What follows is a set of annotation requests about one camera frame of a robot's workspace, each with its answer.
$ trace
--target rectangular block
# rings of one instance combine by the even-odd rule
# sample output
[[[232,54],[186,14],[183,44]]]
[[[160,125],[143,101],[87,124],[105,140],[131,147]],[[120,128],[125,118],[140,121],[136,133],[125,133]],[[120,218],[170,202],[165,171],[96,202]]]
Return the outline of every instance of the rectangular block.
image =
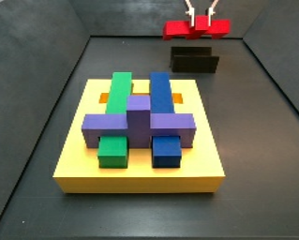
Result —
[[[105,113],[116,114],[116,113],[127,112],[127,99],[128,99],[128,95],[131,93],[131,87],[132,87],[131,72],[113,72],[112,79],[111,79],[109,98],[108,98],[108,102],[107,102]],[[116,142],[115,137],[107,137],[105,140],[103,141],[101,145],[99,145],[99,152],[101,153],[101,157],[99,158],[99,160],[100,159],[111,159],[112,160],[111,155],[105,156],[104,153],[107,153],[107,150],[104,150],[104,149],[113,148],[115,142]],[[92,143],[91,146],[96,147],[97,138],[93,138],[89,135],[88,143]]]
[[[131,94],[131,72],[113,72],[105,113],[125,113]]]
[[[125,169],[128,167],[127,137],[101,137],[97,159],[99,168]]]
[[[192,147],[195,121],[191,113],[152,113],[151,135],[179,136],[182,147]]]
[[[182,147],[179,137],[152,137],[152,168],[179,168]]]
[[[132,81],[135,93],[149,89],[149,81]],[[88,80],[73,117],[69,134],[56,165],[53,179],[67,193],[175,193],[214,192],[224,179],[207,116],[194,80],[170,81],[172,93],[180,93],[183,104],[176,113],[192,113],[196,124],[192,148],[182,149],[182,167],[153,169],[151,150],[129,149],[127,169],[100,169],[97,149],[88,149],[81,134],[85,113],[104,113],[103,104],[93,106],[93,96],[109,91],[109,80]]]
[[[151,113],[174,113],[170,75],[167,72],[149,74]]]
[[[194,18],[194,30],[196,33],[203,34],[208,30],[208,16],[207,15],[198,15]]]
[[[230,33],[230,20],[211,20],[210,28],[206,35],[211,35],[212,39],[222,38]]]
[[[163,40],[171,40],[175,36],[190,34],[190,21],[167,21],[163,30]]]
[[[81,131],[87,148],[99,147],[101,136],[127,136],[127,130],[124,114],[85,114]]]
[[[170,61],[175,55],[204,55],[211,56],[211,47],[171,47]]]
[[[171,62],[172,72],[215,73],[219,56],[175,55]]]
[[[129,148],[149,147],[149,96],[129,96],[127,106]]]

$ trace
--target yellow block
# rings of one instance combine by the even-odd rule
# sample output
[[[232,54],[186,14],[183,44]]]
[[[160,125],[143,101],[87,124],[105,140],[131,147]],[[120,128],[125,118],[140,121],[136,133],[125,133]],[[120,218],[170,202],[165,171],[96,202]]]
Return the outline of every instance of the yellow block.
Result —
[[[148,93],[149,81],[133,80],[132,93]],[[196,132],[191,149],[182,149],[179,169],[153,169],[151,150],[131,149],[127,169],[100,169],[97,149],[84,143],[81,124],[87,113],[104,113],[99,103],[109,91],[109,80],[88,80],[80,99],[69,134],[53,173],[53,179],[67,193],[171,193],[214,192],[224,179],[222,162],[210,131],[210,124],[195,80],[171,80],[172,93],[182,94],[176,113],[192,113]]]

